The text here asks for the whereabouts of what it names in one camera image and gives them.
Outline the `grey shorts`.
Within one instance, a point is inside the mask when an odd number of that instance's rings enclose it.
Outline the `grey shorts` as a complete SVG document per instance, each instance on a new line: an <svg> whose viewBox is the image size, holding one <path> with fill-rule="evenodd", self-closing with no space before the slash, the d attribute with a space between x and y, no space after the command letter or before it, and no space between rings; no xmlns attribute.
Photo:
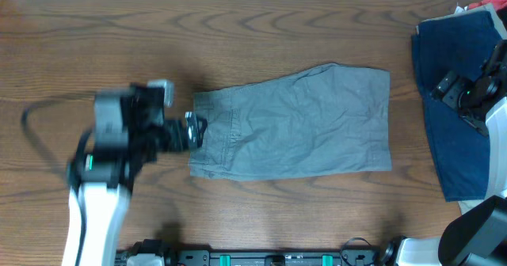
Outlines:
<svg viewBox="0 0 507 266"><path fill-rule="evenodd" d="M388 171L390 86L386 70L327 63L197 93L194 108L208 126L191 174L270 181Z"/></svg>

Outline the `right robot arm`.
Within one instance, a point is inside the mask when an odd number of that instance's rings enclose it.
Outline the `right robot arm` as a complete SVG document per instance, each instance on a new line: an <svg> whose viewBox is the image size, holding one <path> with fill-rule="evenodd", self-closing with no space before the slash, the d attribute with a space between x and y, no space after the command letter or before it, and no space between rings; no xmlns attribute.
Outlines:
<svg viewBox="0 0 507 266"><path fill-rule="evenodd" d="M376 264L394 266L504 265L506 263L506 42L501 40L471 81L448 73L433 98L457 112L490 140L488 185L484 199L461 204L463 214L440 237L397 237Z"/></svg>

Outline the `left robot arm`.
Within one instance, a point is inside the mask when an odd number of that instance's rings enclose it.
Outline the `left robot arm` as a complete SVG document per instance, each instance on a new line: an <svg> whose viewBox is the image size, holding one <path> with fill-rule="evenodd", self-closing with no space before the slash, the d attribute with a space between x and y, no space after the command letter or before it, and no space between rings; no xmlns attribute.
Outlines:
<svg viewBox="0 0 507 266"><path fill-rule="evenodd" d="M113 265L135 178L160 153L196 150L205 118L187 112L165 117L174 85L167 80L103 89L94 98L93 128L79 140L67 165L70 221L64 265Z"/></svg>

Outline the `white garment tag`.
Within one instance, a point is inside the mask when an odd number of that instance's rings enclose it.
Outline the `white garment tag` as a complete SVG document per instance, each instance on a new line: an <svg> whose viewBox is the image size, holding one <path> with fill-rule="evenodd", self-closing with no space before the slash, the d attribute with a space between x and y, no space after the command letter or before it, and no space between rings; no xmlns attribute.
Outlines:
<svg viewBox="0 0 507 266"><path fill-rule="evenodd" d="M455 12L454 14L457 14L457 13L463 13L463 12L466 12L467 11L467 7L464 6L459 6L459 5L456 5L456 9L455 9Z"/></svg>

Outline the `red garment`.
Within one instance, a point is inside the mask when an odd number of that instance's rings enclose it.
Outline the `red garment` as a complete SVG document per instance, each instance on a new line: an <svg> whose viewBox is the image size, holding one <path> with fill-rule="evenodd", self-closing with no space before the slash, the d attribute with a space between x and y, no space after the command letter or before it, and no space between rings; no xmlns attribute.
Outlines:
<svg viewBox="0 0 507 266"><path fill-rule="evenodd" d="M495 11L503 10L507 6L507 0L482 0L480 2L474 2L467 6L469 10L491 4Z"/></svg>

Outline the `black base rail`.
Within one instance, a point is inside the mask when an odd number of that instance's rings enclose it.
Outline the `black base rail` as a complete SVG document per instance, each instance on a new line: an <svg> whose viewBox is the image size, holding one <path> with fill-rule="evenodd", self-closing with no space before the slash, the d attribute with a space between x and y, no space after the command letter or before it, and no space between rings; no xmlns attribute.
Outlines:
<svg viewBox="0 0 507 266"><path fill-rule="evenodd" d="M341 249L329 251L215 251L208 249L174 249L157 240L136 242L116 253L114 266L368 266L392 265L397 245L385 248L354 237Z"/></svg>

